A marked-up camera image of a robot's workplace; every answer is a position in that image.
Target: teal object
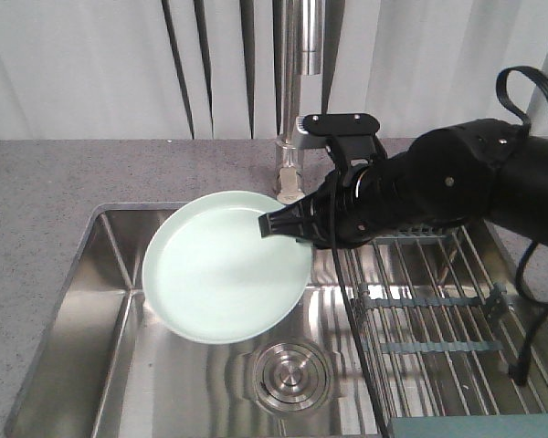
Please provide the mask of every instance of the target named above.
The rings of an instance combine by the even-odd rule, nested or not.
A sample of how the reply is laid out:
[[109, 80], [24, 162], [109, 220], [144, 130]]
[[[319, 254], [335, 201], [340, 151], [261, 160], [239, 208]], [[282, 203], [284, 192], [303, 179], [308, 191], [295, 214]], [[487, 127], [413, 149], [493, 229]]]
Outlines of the teal object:
[[392, 434], [394, 438], [548, 438], [548, 413], [394, 418]]
[[188, 203], [154, 235], [142, 264], [144, 295], [157, 317], [196, 342], [253, 338], [299, 302], [312, 247], [261, 237], [258, 217], [283, 205], [259, 193], [220, 192]]

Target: white curtain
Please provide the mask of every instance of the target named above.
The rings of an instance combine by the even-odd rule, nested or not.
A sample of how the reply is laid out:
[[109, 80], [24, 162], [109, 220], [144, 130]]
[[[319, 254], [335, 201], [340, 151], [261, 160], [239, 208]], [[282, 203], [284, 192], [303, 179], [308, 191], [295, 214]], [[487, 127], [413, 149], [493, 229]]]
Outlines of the white curtain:
[[[273, 138], [281, 0], [0, 0], [0, 140]], [[382, 137], [483, 117], [497, 73], [548, 73], [548, 0], [327, 0], [301, 112], [366, 111]], [[511, 97], [548, 135], [518, 74]]]

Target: black strap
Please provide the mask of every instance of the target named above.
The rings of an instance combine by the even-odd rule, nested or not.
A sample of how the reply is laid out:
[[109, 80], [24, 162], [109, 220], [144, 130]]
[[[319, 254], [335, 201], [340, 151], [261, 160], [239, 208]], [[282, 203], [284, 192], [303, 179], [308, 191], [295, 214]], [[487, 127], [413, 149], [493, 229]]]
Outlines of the black strap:
[[544, 97], [546, 98], [546, 101], [548, 102], [548, 77], [542, 73], [537, 68], [534, 67], [528, 67], [528, 66], [516, 66], [516, 67], [509, 67], [505, 68], [501, 71], [501, 73], [497, 76], [497, 81], [495, 83], [495, 92], [497, 93], [497, 99], [500, 102], [503, 107], [518, 116], [520, 120], [522, 121], [522, 127], [520, 128], [520, 135], [523, 137], [527, 137], [530, 135], [530, 128], [532, 127], [532, 121], [530, 120], [530, 117], [523, 112], [521, 109], [519, 109], [513, 101], [511, 101], [510, 96], [508, 95], [508, 76], [512, 71], [519, 71], [522, 73], [526, 78], [531, 80], [538, 89], [542, 92]]

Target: faucet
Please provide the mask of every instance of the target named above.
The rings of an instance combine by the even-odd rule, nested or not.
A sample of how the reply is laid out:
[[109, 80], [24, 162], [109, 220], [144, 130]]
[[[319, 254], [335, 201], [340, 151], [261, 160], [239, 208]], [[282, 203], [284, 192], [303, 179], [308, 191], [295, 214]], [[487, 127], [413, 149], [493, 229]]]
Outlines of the faucet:
[[276, 139], [276, 198], [284, 204], [304, 197], [304, 151], [292, 144], [300, 113], [300, 78], [321, 74], [322, 0], [282, 4], [281, 124]]

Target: black cable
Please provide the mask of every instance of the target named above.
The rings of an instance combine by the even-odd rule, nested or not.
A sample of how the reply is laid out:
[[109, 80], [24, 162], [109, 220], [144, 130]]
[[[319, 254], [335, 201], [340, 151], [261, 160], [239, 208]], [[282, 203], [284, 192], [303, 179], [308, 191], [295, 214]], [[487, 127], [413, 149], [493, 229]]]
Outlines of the black cable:
[[337, 250], [337, 236], [335, 233], [335, 199], [337, 197], [337, 185], [339, 184], [339, 170], [335, 168], [335, 171], [331, 180], [331, 196], [329, 204], [329, 239], [331, 240], [331, 253], [332, 261], [335, 265], [335, 273], [337, 274], [337, 281], [339, 282], [339, 288], [341, 290], [341, 296], [343, 305], [345, 306], [345, 312], [347, 313], [347, 319], [349, 320], [349, 327], [353, 335], [353, 342], [355, 349], [357, 350], [357, 356], [362, 367], [362, 374], [364, 375], [365, 386], [369, 392], [372, 402], [372, 408], [374, 409], [375, 423], [377, 429], [383, 437], [388, 436], [387, 427], [385, 425], [385, 419], [383, 416], [382, 406], [375, 393], [374, 384], [372, 382], [372, 375], [367, 364], [367, 360], [364, 355], [364, 346], [362, 340], [359, 337], [359, 331], [357, 329], [357, 323], [351, 311], [351, 304], [349, 303], [349, 297], [347, 296], [347, 288], [345, 287], [345, 280], [343, 278], [343, 271], [341, 269], [341, 262], [339, 261], [339, 251]]
[[510, 378], [515, 381], [515, 384], [518, 386], [525, 386], [528, 381], [528, 374], [530, 372], [530, 365], [532, 363], [532, 343], [538, 330], [548, 319], [548, 301], [540, 301], [531, 295], [527, 294], [523, 288], [524, 283], [524, 273], [528, 262], [532, 258], [532, 255], [536, 248], [538, 247], [538, 242], [532, 241], [520, 259], [518, 268], [515, 273], [515, 288], [520, 297], [524, 298], [529, 303], [542, 308], [543, 311], [536, 317], [532, 325], [528, 328], [526, 336], [523, 340], [522, 347], [520, 348], [520, 353], [518, 354], [518, 360], [515, 364], [511, 364], [508, 374]]
[[503, 107], [505, 107], [506, 110], [512, 112], [516, 116], [520, 118], [522, 121], [522, 127], [520, 128], [520, 134], [523, 137], [527, 137], [530, 133], [530, 127], [532, 126], [532, 122], [530, 121], [530, 117], [523, 112], [521, 109], [519, 109], [510, 99], [510, 96], [508, 95], [507, 90], [507, 81], [508, 76], [512, 71], [519, 71], [522, 73], [526, 78], [531, 80], [536, 87], [542, 92], [544, 97], [546, 98], [546, 101], [548, 102], [548, 77], [542, 73], [537, 68], [529, 67], [529, 66], [516, 66], [516, 67], [510, 67], [505, 68], [500, 72], [500, 74], [497, 76], [497, 81], [495, 82], [495, 91], [497, 93], [498, 101], [500, 102]]
[[523, 273], [526, 269], [526, 266], [528, 265], [528, 262], [530, 261], [530, 258], [532, 257], [532, 254], [537, 247], [538, 242], [531, 241], [525, 252], [523, 253], [522, 258], [520, 259], [520, 263], [518, 264], [518, 268], [515, 271], [515, 289], [517, 290], [520, 297], [530, 302], [531, 304], [540, 306], [543, 303], [541, 301], [538, 301], [531, 295], [527, 294], [526, 291], [523, 289]]

